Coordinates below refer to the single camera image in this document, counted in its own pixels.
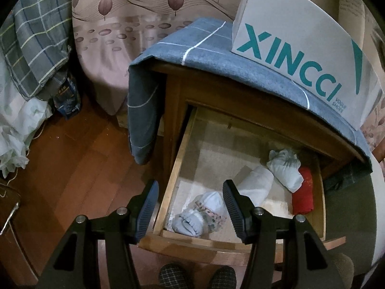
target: red rolled cloth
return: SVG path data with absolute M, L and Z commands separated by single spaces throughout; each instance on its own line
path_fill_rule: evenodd
M 313 179 L 310 168 L 301 166 L 298 171 L 303 177 L 301 187 L 291 195 L 293 214 L 307 214 L 314 209 L 313 204 Z

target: screw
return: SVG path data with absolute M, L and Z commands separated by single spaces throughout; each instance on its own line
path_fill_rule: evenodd
M 76 217 L 76 222 L 78 224 L 81 224 L 81 223 L 84 223 L 86 219 L 87 219 L 87 217 L 85 217 L 85 215 L 79 215 Z
M 306 221 L 306 217 L 305 216 L 303 216 L 303 215 L 296 215 L 295 216 L 295 219 L 297 220 L 297 221 L 299 221 L 300 223 L 303 223 L 304 221 Z
M 254 213 L 255 215 L 258 215 L 258 216 L 263 215 L 263 214 L 264 214 L 264 209 L 261 208 L 261 207 L 259 207 L 259 206 L 257 206 L 257 207 L 253 210 L 253 213 Z
M 116 213 L 118 213 L 119 215 L 124 215 L 124 214 L 127 213 L 127 208 L 124 207 L 124 206 L 122 206 L 122 207 L 120 207 L 120 208 L 118 208 L 118 209 L 116 210 Z

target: hardwood floor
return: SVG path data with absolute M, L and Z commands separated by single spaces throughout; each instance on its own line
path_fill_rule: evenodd
M 29 164 L 20 169 L 10 186 L 21 194 L 13 219 L 16 235 L 37 275 L 40 275 L 60 238 L 78 214 L 101 217 L 128 203 L 147 180 L 162 181 L 162 140 L 157 140 L 152 160 L 134 162 L 128 149 L 128 131 L 118 127 L 98 105 L 83 97 L 81 112 L 66 121 L 54 114 L 41 136 L 32 141 Z M 159 269 L 175 262 L 130 246 L 141 285 L 157 283 Z M 33 285 L 33 277 L 11 231 L 0 236 L 0 261 L 17 285 Z M 196 288 L 207 286 L 215 265 L 179 261 L 194 279 Z M 109 288 L 104 242 L 99 242 L 102 288 Z M 245 266 L 235 267 L 238 287 Z

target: wooden drawer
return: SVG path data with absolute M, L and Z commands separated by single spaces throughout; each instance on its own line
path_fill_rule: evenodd
M 207 191 L 221 192 L 223 182 L 240 183 L 259 163 L 265 165 L 269 151 L 292 148 L 313 176 L 314 210 L 306 215 L 314 230 L 325 240 L 325 199 L 316 153 L 265 128 L 205 108 L 194 109 L 184 132 L 178 155 L 153 227 L 140 247 L 190 261 L 219 265 L 247 264 L 251 245 L 236 236 L 230 217 L 216 232 L 199 238 L 172 231 L 171 222 L 192 200 Z M 291 193 L 274 180 L 263 205 L 276 216 L 289 217 Z M 344 239 L 325 243 L 335 247 Z M 276 262 L 283 256 L 277 241 Z

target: gray plaid bedsheet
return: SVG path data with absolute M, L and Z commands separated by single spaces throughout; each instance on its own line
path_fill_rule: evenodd
M 185 65 L 231 78 L 242 84 L 274 94 L 294 103 L 332 126 L 365 157 L 348 164 L 324 181 L 326 190 L 338 190 L 372 172 L 370 149 L 360 130 L 355 131 L 344 118 L 314 94 L 277 72 L 231 52 L 232 24 L 214 18 L 200 18 L 137 57 L 129 67 L 128 129 L 130 149 L 135 161 L 148 161 L 160 117 L 164 111 L 162 74 L 141 64 L 150 58 Z
M 0 28 L 12 80 L 25 99 L 47 100 L 67 76 L 71 0 L 19 0 Z

